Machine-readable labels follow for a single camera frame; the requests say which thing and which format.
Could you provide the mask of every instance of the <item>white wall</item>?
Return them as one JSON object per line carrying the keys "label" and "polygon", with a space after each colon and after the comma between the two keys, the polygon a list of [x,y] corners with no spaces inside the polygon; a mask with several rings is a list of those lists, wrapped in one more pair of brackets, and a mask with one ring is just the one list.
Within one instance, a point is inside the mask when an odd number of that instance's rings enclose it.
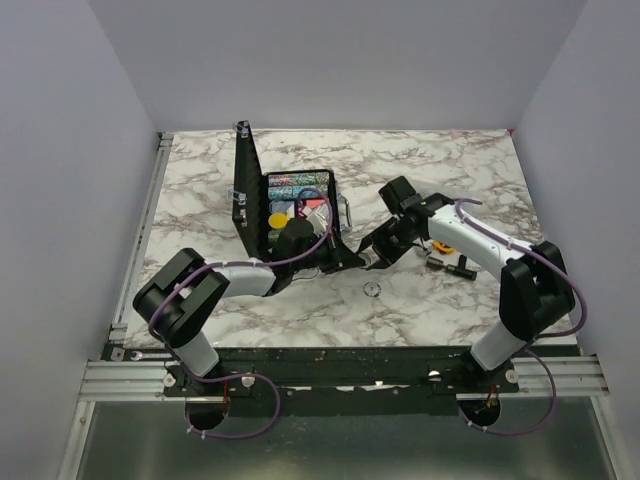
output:
{"label": "white wall", "polygon": [[55,478],[157,147],[84,0],[0,15],[0,465]]}
{"label": "white wall", "polygon": [[540,221],[584,288],[640,474],[640,3],[590,0],[514,141]]}
{"label": "white wall", "polygon": [[514,127],[584,0],[89,0],[162,130]]}

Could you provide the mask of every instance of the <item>white object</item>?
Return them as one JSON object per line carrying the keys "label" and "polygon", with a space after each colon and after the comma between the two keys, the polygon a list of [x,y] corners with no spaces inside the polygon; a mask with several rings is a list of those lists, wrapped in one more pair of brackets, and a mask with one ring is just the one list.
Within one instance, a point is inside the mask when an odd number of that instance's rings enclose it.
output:
{"label": "white object", "polygon": [[[229,286],[222,298],[237,297],[240,295],[266,295],[276,276],[269,268],[263,267],[222,267],[216,268],[216,272],[224,275],[229,280]],[[205,334],[200,331],[191,341],[180,348],[174,348],[180,360],[187,365],[193,373],[202,377],[209,373],[218,364],[218,352],[209,344]]]}
{"label": "white object", "polygon": [[209,373],[220,360],[218,352],[209,345],[209,341],[202,331],[198,332],[190,342],[173,350],[180,357],[180,360],[199,377]]}
{"label": "white object", "polygon": [[229,280],[229,286],[222,298],[238,297],[240,295],[262,297],[266,295],[276,280],[276,276],[270,269],[262,267],[224,267],[216,268],[215,271]]}
{"label": "white object", "polygon": [[[471,218],[478,225],[506,239],[505,234],[499,230],[475,219],[471,215],[466,215],[466,217]],[[429,218],[428,225],[429,236],[432,239],[455,248],[462,255],[466,255],[487,270],[498,281],[500,281],[502,267],[506,265],[507,260],[517,259],[523,256],[522,253],[508,249],[501,243],[486,237],[473,227],[464,223],[460,217],[458,217],[453,205],[446,205],[439,208],[435,215]],[[522,240],[511,239],[510,243],[520,245],[527,249],[531,248],[530,243]]]}
{"label": "white object", "polygon": [[502,322],[498,322],[473,344],[471,356],[483,369],[490,371],[502,365],[525,344],[524,340],[514,337]]}
{"label": "white object", "polygon": [[315,233],[316,235],[322,235],[327,229],[327,213],[328,210],[326,206],[322,204],[319,207],[314,208],[311,213],[305,214],[307,220],[311,223],[311,225],[313,225],[313,233]]}

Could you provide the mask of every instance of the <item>marble surface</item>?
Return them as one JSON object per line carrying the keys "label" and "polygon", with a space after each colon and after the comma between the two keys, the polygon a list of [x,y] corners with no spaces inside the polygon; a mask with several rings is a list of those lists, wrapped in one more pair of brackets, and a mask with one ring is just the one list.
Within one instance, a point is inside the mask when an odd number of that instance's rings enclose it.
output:
{"label": "marble surface", "polygon": [[[254,136],[263,172],[334,170],[339,190],[351,203],[354,230],[344,240],[354,250],[389,218],[377,192],[399,175],[441,185],[445,194],[467,192],[485,202],[474,212],[481,220],[518,238],[542,239],[506,131],[255,131]],[[140,285],[184,247],[207,260],[247,258],[227,198],[234,157],[231,131],[176,134]],[[320,273],[294,281],[274,297],[224,300],[204,331],[212,344],[226,347],[473,343],[497,320],[498,283],[486,271],[469,282],[427,270],[425,258],[414,250],[384,271]],[[440,258],[456,261],[455,256]],[[469,266],[477,268],[473,262]],[[367,282],[381,286],[379,297],[364,294]],[[128,321],[126,346],[157,345],[135,312]],[[565,319],[552,330],[568,327]],[[575,338],[546,342],[575,343]]]}

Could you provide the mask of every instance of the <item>box handle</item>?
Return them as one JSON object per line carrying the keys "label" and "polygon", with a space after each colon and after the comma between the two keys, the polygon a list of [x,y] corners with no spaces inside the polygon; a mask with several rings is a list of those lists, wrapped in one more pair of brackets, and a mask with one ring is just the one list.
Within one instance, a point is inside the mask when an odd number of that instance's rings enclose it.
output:
{"label": "box handle", "polygon": [[340,233],[349,233],[353,230],[353,221],[351,220],[351,207],[349,206],[349,200],[347,197],[338,193],[338,202],[342,200],[344,202],[345,211],[347,214],[347,224],[340,224]]}

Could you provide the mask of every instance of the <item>orange object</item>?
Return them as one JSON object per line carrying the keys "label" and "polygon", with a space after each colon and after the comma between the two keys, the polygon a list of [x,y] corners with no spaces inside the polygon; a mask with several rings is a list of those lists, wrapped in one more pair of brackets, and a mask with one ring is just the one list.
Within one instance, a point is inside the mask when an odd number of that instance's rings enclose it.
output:
{"label": "orange object", "polygon": [[309,208],[316,208],[319,207],[320,205],[322,205],[324,203],[324,200],[317,199],[317,200],[305,200],[304,204],[309,207]]}
{"label": "orange object", "polygon": [[450,247],[449,245],[445,245],[444,243],[441,243],[437,240],[433,241],[433,248],[435,248],[438,252],[444,253],[446,255],[456,251],[455,248]]}

